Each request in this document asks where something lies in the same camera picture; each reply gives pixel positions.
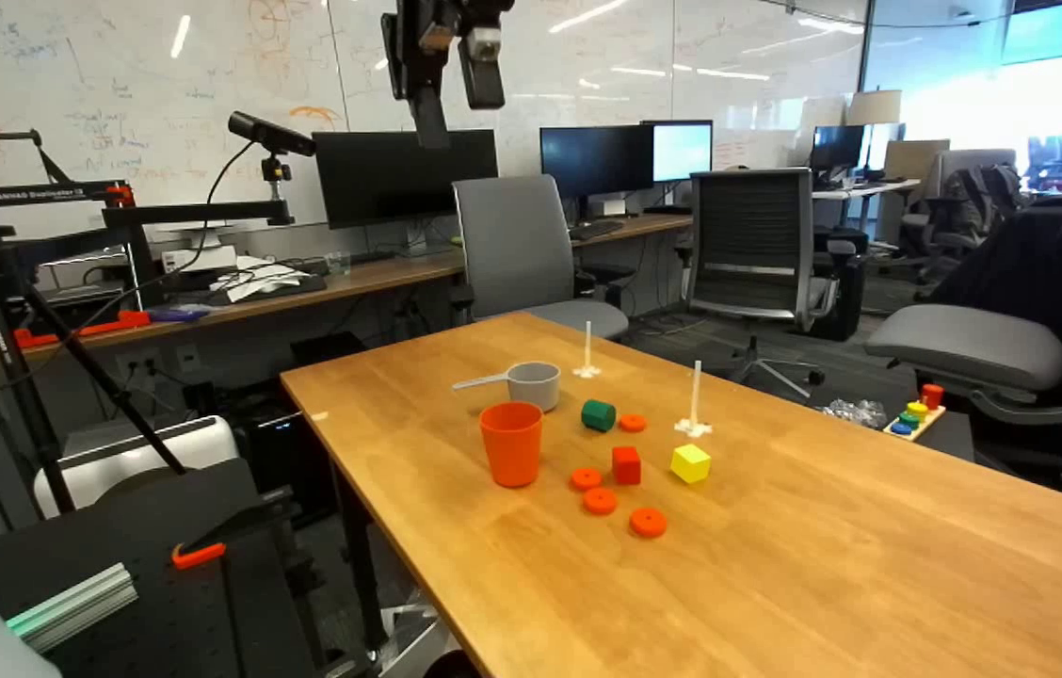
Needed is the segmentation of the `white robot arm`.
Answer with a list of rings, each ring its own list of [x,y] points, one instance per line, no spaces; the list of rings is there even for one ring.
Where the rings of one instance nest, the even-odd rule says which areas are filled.
[[[461,51],[470,107],[503,107],[503,16],[515,0],[395,0],[381,16],[392,95],[411,107],[424,146],[444,146],[449,123],[442,80],[449,51]]]

